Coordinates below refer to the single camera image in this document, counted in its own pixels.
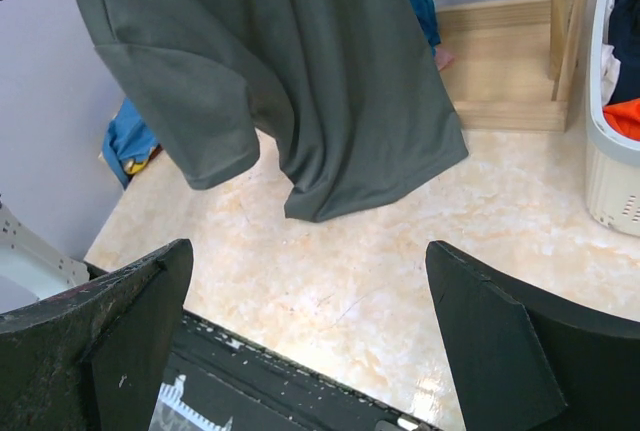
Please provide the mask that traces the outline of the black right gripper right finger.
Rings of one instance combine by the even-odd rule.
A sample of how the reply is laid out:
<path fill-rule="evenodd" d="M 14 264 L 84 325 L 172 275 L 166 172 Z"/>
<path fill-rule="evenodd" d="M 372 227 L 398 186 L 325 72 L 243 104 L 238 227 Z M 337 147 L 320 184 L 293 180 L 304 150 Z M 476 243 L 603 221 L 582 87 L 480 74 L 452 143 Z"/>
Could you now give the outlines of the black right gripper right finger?
<path fill-rule="evenodd" d="M 426 272 L 468 430 L 636 430 L 639 324 L 504 274 L 445 241 Z"/>

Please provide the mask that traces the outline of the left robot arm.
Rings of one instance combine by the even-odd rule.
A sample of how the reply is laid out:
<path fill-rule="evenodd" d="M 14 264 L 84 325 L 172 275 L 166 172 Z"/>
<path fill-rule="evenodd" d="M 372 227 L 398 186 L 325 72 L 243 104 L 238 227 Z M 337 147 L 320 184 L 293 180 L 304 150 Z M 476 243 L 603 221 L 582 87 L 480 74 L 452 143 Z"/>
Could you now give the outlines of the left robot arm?
<path fill-rule="evenodd" d="M 90 280 L 87 265 L 57 251 L 1 203 L 1 312 L 16 310 Z"/>

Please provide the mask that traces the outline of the dark grey t-shirt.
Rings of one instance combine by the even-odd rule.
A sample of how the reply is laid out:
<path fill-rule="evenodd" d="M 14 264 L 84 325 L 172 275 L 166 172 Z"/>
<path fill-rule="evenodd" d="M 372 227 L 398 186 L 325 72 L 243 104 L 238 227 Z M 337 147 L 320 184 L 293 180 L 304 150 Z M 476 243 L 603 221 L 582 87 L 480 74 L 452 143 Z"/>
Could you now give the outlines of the dark grey t-shirt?
<path fill-rule="evenodd" d="M 290 219 L 393 203 L 467 157 L 409 0 L 76 0 L 94 48 L 195 190 L 276 143 Z"/>

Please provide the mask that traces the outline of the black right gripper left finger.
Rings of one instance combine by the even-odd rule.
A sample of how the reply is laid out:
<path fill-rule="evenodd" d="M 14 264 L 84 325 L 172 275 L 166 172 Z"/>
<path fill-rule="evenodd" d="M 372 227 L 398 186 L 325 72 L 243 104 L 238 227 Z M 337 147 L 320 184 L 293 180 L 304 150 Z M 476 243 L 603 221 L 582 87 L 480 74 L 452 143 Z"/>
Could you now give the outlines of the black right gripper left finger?
<path fill-rule="evenodd" d="M 178 239 L 2 314 L 2 429 L 148 429 L 192 270 Z"/>

